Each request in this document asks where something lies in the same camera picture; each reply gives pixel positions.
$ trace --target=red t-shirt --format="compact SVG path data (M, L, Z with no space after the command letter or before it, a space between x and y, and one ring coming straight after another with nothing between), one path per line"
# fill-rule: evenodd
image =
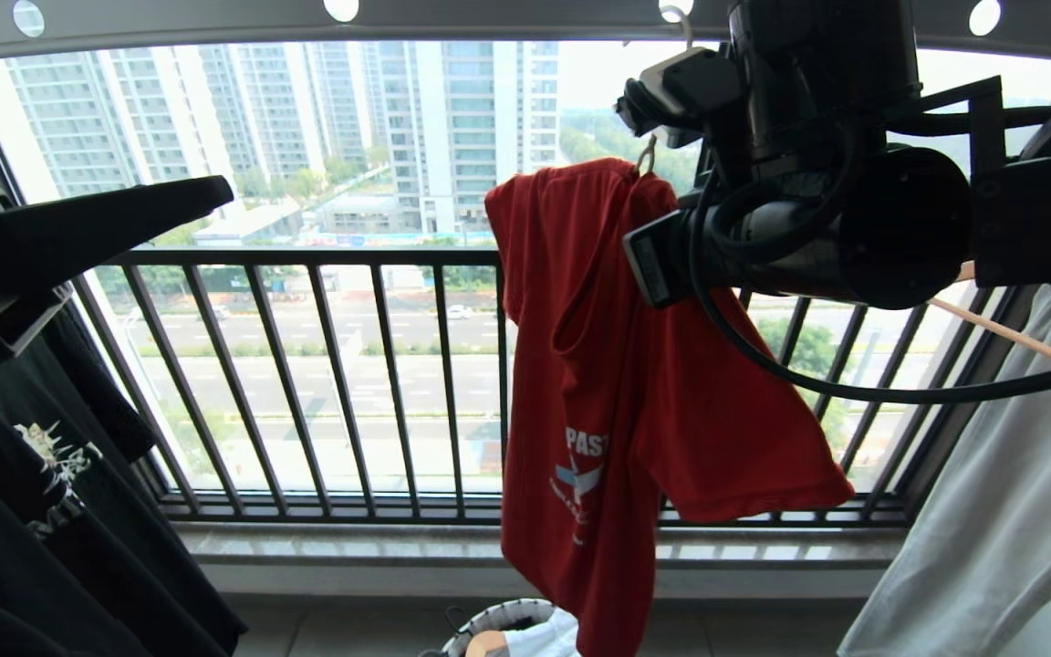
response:
M638 652L660 491L692 521L843 502L854 491L791 384L689 301L642 302L622 237L674 211L655 176L605 159L489 191L517 324L501 552L579 620L583 657ZM760 348L729 290L714 299Z

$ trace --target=ceiling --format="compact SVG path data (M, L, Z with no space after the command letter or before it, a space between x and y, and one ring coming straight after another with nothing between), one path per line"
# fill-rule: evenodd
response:
M677 38L658 0L359 0L339 24L322 0L34 0L42 37L0 0L0 58L51 52L230 41L371 38ZM1051 0L1004 0L987 37L968 28L971 0L912 0L919 45L1051 58ZM727 0L696 0L698 38L726 35Z

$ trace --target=car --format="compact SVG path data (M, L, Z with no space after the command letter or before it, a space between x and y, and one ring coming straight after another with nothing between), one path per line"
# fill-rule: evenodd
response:
M468 317L473 316L473 311L469 307L463 307L463 305L456 304L451 305L446 311L446 316L449 320L468 320Z

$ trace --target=floor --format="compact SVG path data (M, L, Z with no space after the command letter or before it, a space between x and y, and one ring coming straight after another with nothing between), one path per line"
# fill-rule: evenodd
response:
M494 601L234 598L250 625L234 657L417 657L452 635L450 604L472 615ZM641 657L833 656L859 603L656 603Z

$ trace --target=sky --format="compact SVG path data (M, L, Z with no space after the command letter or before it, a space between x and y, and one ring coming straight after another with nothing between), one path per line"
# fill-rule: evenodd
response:
M628 78L683 50L682 42L566 41L559 48L562 107L610 107ZM1006 99L1051 99L1051 59L921 50L923 95L1004 76Z

